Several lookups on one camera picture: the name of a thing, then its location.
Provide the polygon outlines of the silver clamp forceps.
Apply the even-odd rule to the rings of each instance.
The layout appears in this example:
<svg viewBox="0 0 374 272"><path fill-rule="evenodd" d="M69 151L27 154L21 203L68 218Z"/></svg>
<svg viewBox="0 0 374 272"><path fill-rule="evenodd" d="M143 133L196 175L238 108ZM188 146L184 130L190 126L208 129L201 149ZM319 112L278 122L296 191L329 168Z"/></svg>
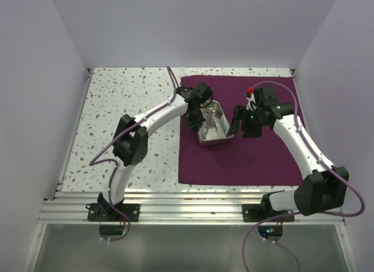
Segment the silver clamp forceps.
<svg viewBox="0 0 374 272"><path fill-rule="evenodd" d="M201 135L204 140L218 140L226 136L214 109L204 110L203 116L205 121L203 122Z"/></svg>

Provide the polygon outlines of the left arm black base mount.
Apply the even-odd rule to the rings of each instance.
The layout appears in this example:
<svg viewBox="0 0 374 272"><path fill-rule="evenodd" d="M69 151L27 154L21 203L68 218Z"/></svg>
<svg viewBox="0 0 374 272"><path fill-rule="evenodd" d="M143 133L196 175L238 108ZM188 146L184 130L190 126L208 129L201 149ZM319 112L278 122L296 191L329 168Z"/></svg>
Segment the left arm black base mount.
<svg viewBox="0 0 374 272"><path fill-rule="evenodd" d="M119 222L124 221L124 216L130 222L137 222L140 215L140 204L119 204L117 211L109 207L108 212L97 203L86 204L88 210L87 220L90 222Z"/></svg>

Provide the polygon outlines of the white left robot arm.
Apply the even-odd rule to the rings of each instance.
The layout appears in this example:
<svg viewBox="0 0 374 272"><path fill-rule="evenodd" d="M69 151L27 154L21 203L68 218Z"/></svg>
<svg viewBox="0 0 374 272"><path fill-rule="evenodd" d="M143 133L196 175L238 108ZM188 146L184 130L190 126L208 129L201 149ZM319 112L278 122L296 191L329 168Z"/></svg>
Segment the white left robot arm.
<svg viewBox="0 0 374 272"><path fill-rule="evenodd" d="M110 176L107 190L100 193L98 204L101 214L109 221L117 220L123 213L120 204L124 191L135 168L148 152L148 138L171 120L185 116L189 127L199 130L205 121L201 106L213 95L211 89L194 89L180 87L170 100L166 100L153 109L131 117L122 116L118 123L113 140L104 150L113 147L113 155L122 161L123 166L116 164Z"/></svg>

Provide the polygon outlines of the stainless steel tray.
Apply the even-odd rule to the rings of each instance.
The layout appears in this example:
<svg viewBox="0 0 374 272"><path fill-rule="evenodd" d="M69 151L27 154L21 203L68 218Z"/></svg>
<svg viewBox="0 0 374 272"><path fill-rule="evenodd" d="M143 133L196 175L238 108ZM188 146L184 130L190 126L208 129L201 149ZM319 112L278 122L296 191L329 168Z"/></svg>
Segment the stainless steel tray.
<svg viewBox="0 0 374 272"><path fill-rule="evenodd" d="M201 112L205 121L198 131L198 142L202 146L228 143L233 138L233 135L227 135L230 124L217 101L208 102Z"/></svg>

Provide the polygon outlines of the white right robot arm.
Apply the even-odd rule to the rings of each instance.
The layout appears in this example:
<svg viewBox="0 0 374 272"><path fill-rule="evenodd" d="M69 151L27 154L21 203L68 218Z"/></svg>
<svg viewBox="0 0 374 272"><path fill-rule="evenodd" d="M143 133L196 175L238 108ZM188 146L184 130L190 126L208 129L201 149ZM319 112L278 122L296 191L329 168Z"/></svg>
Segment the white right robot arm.
<svg viewBox="0 0 374 272"><path fill-rule="evenodd" d="M322 154L298 116L297 101L281 103L272 86L249 88L246 106L237 105L229 136L243 132L244 138L258 138L269 127L283 141L302 175L294 191L278 191L262 197L256 215L273 221L280 214L298 211L304 216L326 212L343 205L349 173Z"/></svg>

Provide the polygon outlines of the purple surgical drape cloth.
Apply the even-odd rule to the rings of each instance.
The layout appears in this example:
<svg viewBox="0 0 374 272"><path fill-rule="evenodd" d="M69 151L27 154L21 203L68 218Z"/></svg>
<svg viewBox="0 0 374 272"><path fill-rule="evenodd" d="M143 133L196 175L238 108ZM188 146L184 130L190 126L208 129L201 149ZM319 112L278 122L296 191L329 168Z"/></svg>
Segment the purple surgical drape cloth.
<svg viewBox="0 0 374 272"><path fill-rule="evenodd" d="M228 120L236 105L246 105L245 92L259 82L274 87L281 103L292 102L296 88L291 77L245 77L190 75L182 85L195 88L201 82L213 91L213 99L223 108ZM179 182L193 185L223 186L294 186L303 177L283 141L264 127L260 138L245 139L235 135L227 143L205 146L196 132L181 119Z"/></svg>

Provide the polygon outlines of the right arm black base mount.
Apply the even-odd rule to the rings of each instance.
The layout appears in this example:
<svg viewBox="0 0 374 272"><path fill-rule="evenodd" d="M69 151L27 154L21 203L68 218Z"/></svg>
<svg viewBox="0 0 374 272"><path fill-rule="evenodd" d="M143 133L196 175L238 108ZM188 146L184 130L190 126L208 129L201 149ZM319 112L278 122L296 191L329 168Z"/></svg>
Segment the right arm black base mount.
<svg viewBox="0 0 374 272"><path fill-rule="evenodd" d="M287 211L267 211L260 204L242 204L242 215L244 222L260 222L278 215L286 215Z"/></svg>

